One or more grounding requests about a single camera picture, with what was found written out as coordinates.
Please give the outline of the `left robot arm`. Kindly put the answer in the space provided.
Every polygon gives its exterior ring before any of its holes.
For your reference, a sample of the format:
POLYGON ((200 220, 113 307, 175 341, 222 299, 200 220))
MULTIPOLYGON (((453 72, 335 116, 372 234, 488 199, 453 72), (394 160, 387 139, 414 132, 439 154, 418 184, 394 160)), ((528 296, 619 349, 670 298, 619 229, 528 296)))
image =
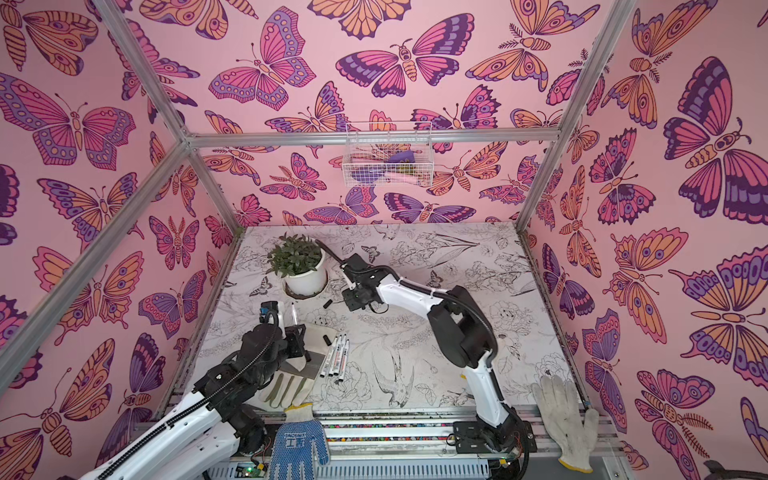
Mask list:
POLYGON ((236 453, 255 453, 267 430, 249 403, 288 359, 305 357, 306 327, 260 323, 240 349, 210 368, 190 393, 119 454, 84 479, 194 478, 236 453))

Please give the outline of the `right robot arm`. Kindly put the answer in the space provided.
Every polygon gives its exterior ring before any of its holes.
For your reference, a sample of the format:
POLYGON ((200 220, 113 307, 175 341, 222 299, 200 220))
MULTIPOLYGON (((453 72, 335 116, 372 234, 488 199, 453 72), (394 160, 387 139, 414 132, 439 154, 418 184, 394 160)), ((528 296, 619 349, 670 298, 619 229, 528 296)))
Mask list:
POLYGON ((421 285, 389 266, 368 264, 357 254, 342 259, 323 242, 316 244, 338 261, 348 284, 342 297, 350 311, 378 303, 428 321, 440 352, 461 370, 474 398, 475 418, 453 424, 456 451, 499 455, 525 465, 537 451, 532 427, 505 401, 493 370, 499 353, 497 338, 468 290, 421 285))

